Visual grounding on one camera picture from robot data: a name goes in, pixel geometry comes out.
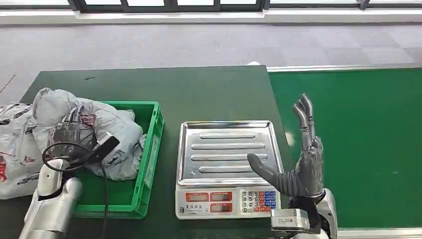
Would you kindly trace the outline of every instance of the green plastic crate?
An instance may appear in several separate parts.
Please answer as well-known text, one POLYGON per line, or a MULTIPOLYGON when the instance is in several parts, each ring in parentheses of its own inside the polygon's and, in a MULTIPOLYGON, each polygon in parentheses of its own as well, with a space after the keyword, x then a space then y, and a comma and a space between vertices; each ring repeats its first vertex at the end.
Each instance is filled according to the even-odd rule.
MULTIPOLYGON (((133 110, 135 122, 148 132, 145 150, 139 164, 136 180, 107 181, 108 218, 142 219, 146 216, 151 195, 155 165, 160 148, 164 120, 157 102, 105 101, 118 110, 133 110)), ((75 207, 74 217, 104 217, 104 179, 88 170, 81 170, 77 177, 83 190, 75 207)))

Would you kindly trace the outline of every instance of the black cable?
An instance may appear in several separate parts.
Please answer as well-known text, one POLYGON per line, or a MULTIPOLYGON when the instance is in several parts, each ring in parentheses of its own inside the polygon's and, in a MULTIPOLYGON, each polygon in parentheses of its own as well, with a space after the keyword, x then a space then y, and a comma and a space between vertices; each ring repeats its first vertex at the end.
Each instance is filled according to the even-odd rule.
POLYGON ((108 192, 107 192, 107 177, 106 177, 106 170, 104 169, 103 164, 99 163, 101 167, 101 171, 103 172, 104 178, 104 219, 103 219, 103 229, 101 230, 101 237, 100 239, 106 238, 106 227, 107 227, 107 213, 108 213, 108 192))
MULTIPOLYGON (((47 161, 47 158, 46 158, 46 153, 47 153, 47 151, 48 151, 49 149, 51 149, 52 147, 58 146, 58 145, 72 145, 72 146, 79 147, 79 148, 81 148, 81 149, 85 150, 88 154, 89 154, 89 153, 91 153, 91 150, 87 149, 86 147, 84 147, 84 146, 82 146, 82 145, 80 145, 80 144, 77 144, 77 143, 72 143, 72 142, 58 142, 58 143, 54 143, 54 144, 52 144, 52 145, 49 145, 49 146, 48 146, 48 147, 46 147, 46 148, 45 148, 45 150, 42 152, 42 154, 41 154, 41 159, 42 159, 42 162, 45 164, 45 166, 47 166, 47 167, 48 167, 48 168, 50 168, 51 170, 54 170, 54 171, 59 171, 59 172, 71 172, 71 171, 74 171, 74 170, 76 170, 76 169, 82 168, 83 166, 85 166, 85 165, 87 165, 87 164, 88 164, 88 162, 89 162, 89 161, 88 161, 88 160, 86 160, 83 164, 81 164, 81 165, 79 165, 79 166, 76 166, 76 167, 74 167, 74 168, 59 169, 59 168, 55 168, 55 167, 51 166, 51 165, 48 163, 48 161, 47 161)), ((108 191, 107 191, 107 177, 106 177, 106 170, 104 169, 104 166, 103 166, 103 164, 102 164, 101 162, 99 163, 99 165, 100 165, 101 171, 103 172, 103 178, 104 178, 104 204, 105 204, 105 207, 104 207, 103 227, 102 227, 102 230, 101 230, 101 236, 100 236, 100 239, 104 239, 104 238, 106 238, 106 227, 107 227, 107 214, 108 214, 108 191)))
POLYGON ((91 152, 91 150, 87 149, 86 147, 84 147, 84 146, 82 146, 80 144, 77 144, 77 143, 72 143, 72 142, 58 142, 58 143, 54 143, 52 145, 49 145, 48 147, 45 148, 45 150, 42 152, 42 155, 41 155, 42 162, 49 169, 54 170, 54 171, 59 171, 59 172, 71 172, 71 171, 74 171, 76 169, 82 168, 83 166, 85 166, 86 164, 88 164, 88 161, 85 161, 83 164, 81 164, 79 166, 76 166, 74 168, 65 168, 65 169, 55 168, 55 167, 51 166, 48 163, 48 161, 47 161, 46 153, 47 153, 47 151, 49 149, 51 149, 52 147, 58 146, 58 145, 72 145, 72 146, 79 147, 79 148, 85 150, 87 153, 90 153, 91 152))

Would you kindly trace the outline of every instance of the plastic bag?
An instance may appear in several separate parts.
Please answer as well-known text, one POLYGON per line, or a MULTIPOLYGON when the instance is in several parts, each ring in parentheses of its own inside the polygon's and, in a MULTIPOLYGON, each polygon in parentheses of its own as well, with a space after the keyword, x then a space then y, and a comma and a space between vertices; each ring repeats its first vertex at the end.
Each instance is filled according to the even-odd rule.
POLYGON ((31 105, 12 104, 0 109, 0 199, 30 195, 37 187, 37 181, 17 184, 42 166, 31 119, 31 105))

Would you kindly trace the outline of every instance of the green table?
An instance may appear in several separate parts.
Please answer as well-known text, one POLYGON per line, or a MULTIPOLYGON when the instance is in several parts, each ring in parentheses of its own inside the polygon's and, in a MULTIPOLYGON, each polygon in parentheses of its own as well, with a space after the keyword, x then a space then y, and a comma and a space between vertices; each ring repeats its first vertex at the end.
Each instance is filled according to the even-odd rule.
MULTIPOLYGON (((151 202, 143 220, 110 220, 107 238, 249 238, 271 236, 270 220, 179 221, 175 215, 180 125, 201 120, 270 120, 285 166, 290 153, 264 66, 41 72, 22 102, 42 88, 64 89, 93 100, 157 101, 165 120, 151 202)), ((2 238, 16 238, 29 198, 0 202, 2 238)), ((69 237, 98 238, 101 219, 72 220, 69 237)))
POLYGON ((422 69, 387 67, 269 69, 293 159, 292 102, 305 92, 314 104, 339 227, 422 227, 422 69))

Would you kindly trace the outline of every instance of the gray carpet floor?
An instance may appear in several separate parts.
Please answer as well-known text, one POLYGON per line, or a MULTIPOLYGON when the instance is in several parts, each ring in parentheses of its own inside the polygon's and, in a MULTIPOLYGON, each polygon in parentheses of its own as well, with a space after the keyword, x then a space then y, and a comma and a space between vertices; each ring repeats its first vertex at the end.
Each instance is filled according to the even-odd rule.
POLYGON ((422 25, 0 27, 0 105, 39 71, 182 66, 421 63, 422 25))

